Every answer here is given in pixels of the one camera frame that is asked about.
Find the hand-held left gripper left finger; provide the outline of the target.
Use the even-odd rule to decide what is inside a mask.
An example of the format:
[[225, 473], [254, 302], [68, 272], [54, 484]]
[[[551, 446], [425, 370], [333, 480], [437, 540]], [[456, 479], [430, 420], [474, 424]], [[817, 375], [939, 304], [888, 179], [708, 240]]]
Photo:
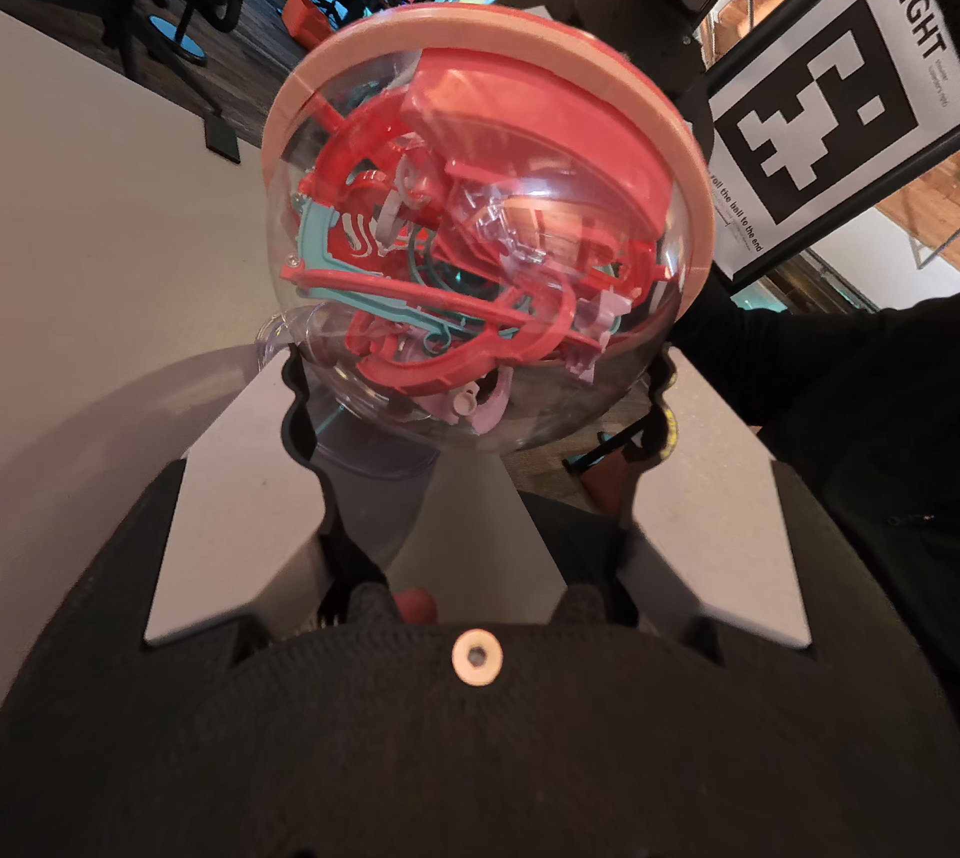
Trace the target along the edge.
[[330, 589], [319, 534], [331, 506], [298, 449], [299, 351], [278, 351], [184, 454], [144, 641], [161, 646], [234, 619], [270, 641], [302, 631]]

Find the clear plastic ball stand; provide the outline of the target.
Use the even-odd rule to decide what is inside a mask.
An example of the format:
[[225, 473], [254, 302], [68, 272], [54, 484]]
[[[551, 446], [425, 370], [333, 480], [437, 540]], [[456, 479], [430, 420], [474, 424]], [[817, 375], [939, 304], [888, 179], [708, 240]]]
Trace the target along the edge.
[[306, 417], [294, 420], [294, 441], [313, 467], [337, 467], [391, 482], [412, 479], [433, 468], [438, 451], [357, 416], [338, 401], [305, 355], [299, 360]]

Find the clear red maze ball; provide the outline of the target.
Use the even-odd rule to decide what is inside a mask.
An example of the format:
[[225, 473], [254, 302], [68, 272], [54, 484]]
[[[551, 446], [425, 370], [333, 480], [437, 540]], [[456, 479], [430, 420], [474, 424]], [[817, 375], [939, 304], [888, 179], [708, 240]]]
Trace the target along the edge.
[[628, 394], [709, 276], [689, 123], [588, 33], [421, 4], [310, 51], [263, 128], [279, 316], [322, 389], [439, 451], [549, 444]]

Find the black table clamp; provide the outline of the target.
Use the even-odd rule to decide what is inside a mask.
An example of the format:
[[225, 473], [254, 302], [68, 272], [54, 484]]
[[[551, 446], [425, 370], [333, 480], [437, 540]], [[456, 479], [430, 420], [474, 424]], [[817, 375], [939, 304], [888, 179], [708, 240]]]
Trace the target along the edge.
[[208, 151], [234, 164], [242, 163], [237, 134], [221, 112], [207, 110], [203, 117], [203, 139]]

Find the orange box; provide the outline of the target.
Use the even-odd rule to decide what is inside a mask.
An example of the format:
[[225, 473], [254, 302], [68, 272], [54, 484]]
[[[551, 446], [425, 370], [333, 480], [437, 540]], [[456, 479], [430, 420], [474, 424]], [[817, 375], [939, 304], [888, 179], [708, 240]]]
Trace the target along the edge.
[[280, 18], [288, 35], [307, 51], [334, 35], [329, 18], [312, 0], [286, 0]]

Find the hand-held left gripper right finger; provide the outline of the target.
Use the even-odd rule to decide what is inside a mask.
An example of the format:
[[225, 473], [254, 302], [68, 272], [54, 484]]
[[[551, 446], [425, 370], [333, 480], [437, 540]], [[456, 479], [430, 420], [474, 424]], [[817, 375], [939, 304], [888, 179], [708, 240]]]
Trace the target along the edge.
[[667, 441], [632, 481], [618, 578], [642, 630], [677, 642], [703, 620], [810, 647], [773, 456], [679, 350], [656, 407]]

